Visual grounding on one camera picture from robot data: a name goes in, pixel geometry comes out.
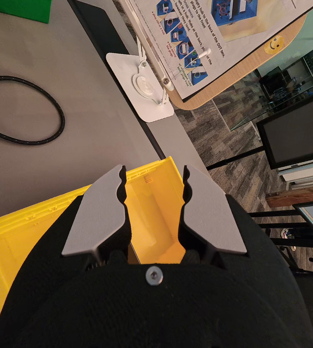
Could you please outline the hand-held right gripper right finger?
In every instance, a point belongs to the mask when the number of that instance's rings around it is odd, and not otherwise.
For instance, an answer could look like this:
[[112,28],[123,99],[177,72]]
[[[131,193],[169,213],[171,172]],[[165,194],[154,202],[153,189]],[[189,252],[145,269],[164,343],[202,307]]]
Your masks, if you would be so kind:
[[246,246],[224,191],[192,165],[184,166],[179,241],[200,256],[245,255]]

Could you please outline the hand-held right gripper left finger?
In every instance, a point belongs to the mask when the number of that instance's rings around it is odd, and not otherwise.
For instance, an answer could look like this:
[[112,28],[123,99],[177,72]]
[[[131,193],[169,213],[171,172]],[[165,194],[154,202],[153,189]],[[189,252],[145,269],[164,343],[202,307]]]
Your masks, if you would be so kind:
[[109,256],[114,250],[128,255],[131,224],[125,204],[126,167],[117,165],[95,181],[82,197],[63,256]]

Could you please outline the yellow plastic bin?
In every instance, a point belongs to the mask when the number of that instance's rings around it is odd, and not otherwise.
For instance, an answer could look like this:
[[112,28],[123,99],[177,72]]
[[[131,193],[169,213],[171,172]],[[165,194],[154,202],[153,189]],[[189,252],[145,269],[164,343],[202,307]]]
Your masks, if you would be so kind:
[[[39,239],[89,185],[0,217],[0,313],[11,285]],[[180,263],[184,184],[171,156],[127,171],[132,247],[142,264]]]

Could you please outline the black braided cable green plug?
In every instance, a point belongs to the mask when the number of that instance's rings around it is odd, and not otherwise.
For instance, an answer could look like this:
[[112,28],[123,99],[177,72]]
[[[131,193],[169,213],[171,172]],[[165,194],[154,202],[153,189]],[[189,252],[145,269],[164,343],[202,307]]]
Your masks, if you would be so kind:
[[10,137],[1,132],[0,132],[0,139],[9,143],[20,145],[20,146],[42,146],[50,142],[53,142],[63,133],[65,129],[65,125],[66,125],[65,115],[61,106],[58,104],[58,102],[53,98],[51,94],[49,94],[47,91],[45,91],[43,88],[39,87],[38,85],[34,84],[33,82],[30,82],[28,80],[25,80],[23,78],[19,78],[16,76],[0,76],[0,82],[14,82],[14,83],[22,84],[31,89],[36,90],[38,93],[43,95],[52,104],[52,106],[55,108],[57,115],[59,117],[59,127],[56,130],[56,132],[50,137],[45,138],[43,140],[26,141],[26,140]]

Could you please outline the green plastic bin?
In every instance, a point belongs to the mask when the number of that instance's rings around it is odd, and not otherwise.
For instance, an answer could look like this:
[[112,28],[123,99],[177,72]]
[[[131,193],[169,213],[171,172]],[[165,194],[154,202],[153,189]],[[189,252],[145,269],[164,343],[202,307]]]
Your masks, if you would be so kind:
[[0,13],[49,23],[51,0],[0,0]]

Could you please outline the wooden beam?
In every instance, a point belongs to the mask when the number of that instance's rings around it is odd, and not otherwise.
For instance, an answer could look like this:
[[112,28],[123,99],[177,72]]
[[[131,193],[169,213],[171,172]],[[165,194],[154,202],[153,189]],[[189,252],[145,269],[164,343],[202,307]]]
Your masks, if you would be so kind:
[[313,186],[304,189],[294,189],[266,194],[269,207],[289,207],[295,204],[313,202]]

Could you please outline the white stand base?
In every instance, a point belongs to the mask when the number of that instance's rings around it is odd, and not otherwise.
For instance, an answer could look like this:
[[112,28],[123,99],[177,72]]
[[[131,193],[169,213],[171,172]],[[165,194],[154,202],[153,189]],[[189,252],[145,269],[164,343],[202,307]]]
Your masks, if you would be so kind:
[[152,123],[174,115],[166,90],[161,87],[146,60],[118,53],[106,54],[106,60],[143,121]]

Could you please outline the instruction sheet on wooden board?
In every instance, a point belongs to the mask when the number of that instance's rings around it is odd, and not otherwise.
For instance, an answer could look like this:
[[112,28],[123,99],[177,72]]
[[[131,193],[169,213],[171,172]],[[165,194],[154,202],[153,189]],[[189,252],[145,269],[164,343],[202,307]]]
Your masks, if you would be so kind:
[[210,86],[290,24],[313,0],[119,1],[171,102],[197,108]]

